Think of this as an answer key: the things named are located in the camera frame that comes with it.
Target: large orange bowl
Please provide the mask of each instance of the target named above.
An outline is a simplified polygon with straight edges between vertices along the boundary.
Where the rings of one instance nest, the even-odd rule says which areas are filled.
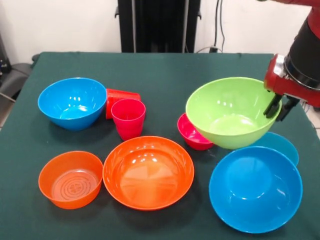
[[[103,164],[90,152],[69,151],[51,159],[41,170],[42,194],[62,209],[78,209],[92,202],[102,184]]]
[[[179,144],[159,136],[141,136],[121,143],[108,155],[102,177],[118,202],[153,211],[180,200],[194,175],[193,161]]]

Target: blue bowl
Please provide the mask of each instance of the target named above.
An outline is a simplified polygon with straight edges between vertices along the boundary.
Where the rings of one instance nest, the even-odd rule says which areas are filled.
[[[250,146],[261,146],[277,150],[290,159],[295,166],[298,165],[299,154],[296,147],[288,139],[276,133],[267,132]]]
[[[287,223],[298,210],[303,185],[296,166],[267,147],[235,150],[215,167],[209,197],[216,214],[230,227],[261,234]]]
[[[57,81],[38,98],[38,107],[56,125],[80,131],[99,117],[107,101],[105,86],[83,77]]]

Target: green tablecloth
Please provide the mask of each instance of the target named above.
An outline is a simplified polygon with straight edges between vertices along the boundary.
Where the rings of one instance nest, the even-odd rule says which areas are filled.
[[[208,196],[211,173],[228,151],[194,151],[176,128],[188,96],[206,82],[231,76],[263,79],[268,54],[114,54],[43,53],[11,115],[0,131],[1,240],[315,240],[320,239],[320,142],[301,107],[272,131],[297,147],[303,200],[284,227],[261,235],[224,224]],[[93,78],[107,88],[138,92],[147,107],[143,135],[169,138],[184,146],[195,166],[190,191],[176,204],[141,212],[116,202],[102,185],[90,205],[77,210],[55,207],[39,191],[38,175],[54,156],[83,150],[104,162],[120,144],[112,120],[101,118],[89,129],[69,132],[50,123],[37,99],[49,84],[69,77]]]

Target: pink bowl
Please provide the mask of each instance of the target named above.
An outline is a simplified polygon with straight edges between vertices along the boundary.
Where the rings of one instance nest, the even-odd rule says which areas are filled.
[[[208,139],[204,138],[189,121],[186,113],[179,117],[177,123],[178,130],[191,148],[199,151],[207,150],[212,148],[214,144]]]

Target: floor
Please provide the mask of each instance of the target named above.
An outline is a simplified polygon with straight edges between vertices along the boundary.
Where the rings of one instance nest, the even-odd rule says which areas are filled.
[[[14,104],[10,101],[7,101],[6,107],[2,112],[0,112],[0,130],[5,124],[13,107],[14,107]],[[310,107],[310,106],[302,105],[302,107],[304,108],[304,111],[306,112],[307,117],[316,128],[318,137],[320,139],[320,112],[315,112],[313,107]]]

